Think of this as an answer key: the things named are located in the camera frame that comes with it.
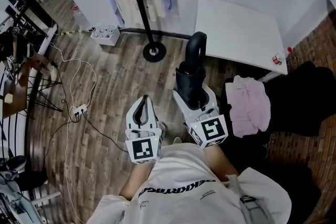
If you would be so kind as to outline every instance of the white cable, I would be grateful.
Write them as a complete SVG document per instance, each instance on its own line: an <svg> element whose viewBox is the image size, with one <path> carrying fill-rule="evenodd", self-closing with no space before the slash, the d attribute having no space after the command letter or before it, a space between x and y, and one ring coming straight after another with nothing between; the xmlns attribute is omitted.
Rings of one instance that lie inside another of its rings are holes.
<svg viewBox="0 0 336 224"><path fill-rule="evenodd" d="M71 193L70 193L70 188L69 188L69 181L68 181L68 171L67 171L67 149L68 149L68 139L69 139L69 123L70 123L70 114L69 114L69 119L68 119L68 123L67 123L67 145L65 147L65 163L64 163L64 170L65 170L65 179L67 181L67 187L68 187L68 192L69 192L69 199L70 199L70 202L71 202L71 205L72 205L72 208L75 212L75 215L76 217L78 218L78 220L80 222L82 222L84 224L84 222L78 217L77 213L76 213L76 210L75 210L75 207L73 206L73 202L72 202L72 199L71 199Z"/></svg>
<svg viewBox="0 0 336 224"><path fill-rule="evenodd" d="M62 58L62 61L63 61L63 62L69 62L69 61L72 61L72 60L79 61L79 67L78 67L78 69L77 69L75 75L73 76L73 78L72 78L72 80L71 80L71 82L70 82L70 95L71 95L71 98L72 98L72 105L73 105L73 106L75 106L75 102L74 102L74 96L72 95L72 91L71 91L72 81L73 81L73 79L75 78L75 76L77 75L77 73L78 73L78 71L79 71L79 69L80 69L80 67L81 67L81 63L82 63L82 62L87 63L87 64L91 67L92 72L94 73L94 75L95 75L95 79L96 79L96 80L95 80L95 84L93 85L93 87L92 87L92 89L91 89L91 91L90 91L89 103L86 105L86 107L88 107L89 104L91 103L91 93L92 93L93 89L95 88L95 86L96 86L96 84L97 84L97 75L96 75L96 72L94 71L92 65L91 65L89 62L82 61L82 60L79 59L78 57L74 57L74 58L71 58L71 59L68 59L68 60L64 60L64 58L63 58L63 53L62 53L61 49L57 48L57 47L55 46L54 43L50 43L49 45L52 46L53 48L57 49L57 50L61 53L61 58Z"/></svg>

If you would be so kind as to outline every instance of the wall baseboard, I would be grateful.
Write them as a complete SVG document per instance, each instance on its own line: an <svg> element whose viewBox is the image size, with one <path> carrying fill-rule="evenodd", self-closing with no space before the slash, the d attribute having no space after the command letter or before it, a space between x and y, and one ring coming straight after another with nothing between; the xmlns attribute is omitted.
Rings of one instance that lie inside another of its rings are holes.
<svg viewBox="0 0 336 224"><path fill-rule="evenodd" d="M130 33L141 33L141 34L146 34L145 29L142 28L126 28L122 29L120 32L130 32ZM158 35L160 37L165 36L165 37L174 37L174 38L181 38L181 39L190 39L190 35L184 35L184 34L177 34L177 33L171 33L171 32L165 32L165 31L160 31L160 30L151 30L153 35Z"/></svg>

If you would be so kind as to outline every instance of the pink cloth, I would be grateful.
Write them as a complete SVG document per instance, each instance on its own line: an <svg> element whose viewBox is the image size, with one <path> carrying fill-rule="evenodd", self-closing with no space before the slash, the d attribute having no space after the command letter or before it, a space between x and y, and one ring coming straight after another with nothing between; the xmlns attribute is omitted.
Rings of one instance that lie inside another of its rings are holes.
<svg viewBox="0 0 336 224"><path fill-rule="evenodd" d="M233 134L238 137L266 131L271 119L271 104L264 84L253 78L235 76L225 84L227 103L232 106L230 118Z"/></svg>

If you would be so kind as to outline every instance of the white power strip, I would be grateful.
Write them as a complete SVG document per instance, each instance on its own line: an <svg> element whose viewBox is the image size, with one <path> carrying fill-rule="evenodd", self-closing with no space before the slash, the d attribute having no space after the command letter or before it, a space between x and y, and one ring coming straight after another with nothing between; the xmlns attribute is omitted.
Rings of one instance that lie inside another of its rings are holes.
<svg viewBox="0 0 336 224"><path fill-rule="evenodd" d="M75 116L81 116L82 114L86 113L88 111L88 108L85 104L77 107L74 111Z"/></svg>

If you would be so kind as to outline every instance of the white box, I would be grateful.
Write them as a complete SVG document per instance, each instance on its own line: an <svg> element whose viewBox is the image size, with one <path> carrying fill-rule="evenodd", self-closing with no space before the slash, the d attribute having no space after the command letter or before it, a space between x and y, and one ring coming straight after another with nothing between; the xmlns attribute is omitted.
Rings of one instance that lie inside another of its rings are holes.
<svg viewBox="0 0 336 224"><path fill-rule="evenodd" d="M131 161L138 164L156 162L160 159L161 135L125 141Z"/></svg>
<svg viewBox="0 0 336 224"><path fill-rule="evenodd" d="M189 133L200 148L218 145L228 137L223 115L192 123Z"/></svg>
<svg viewBox="0 0 336 224"><path fill-rule="evenodd" d="M115 27L114 31L112 32L110 38L101 38L101 37L94 37L96 29L100 29L100 27L96 27L91 34L91 38L95 40L100 45L108 45L108 46L115 46L118 38L120 36L119 29Z"/></svg>

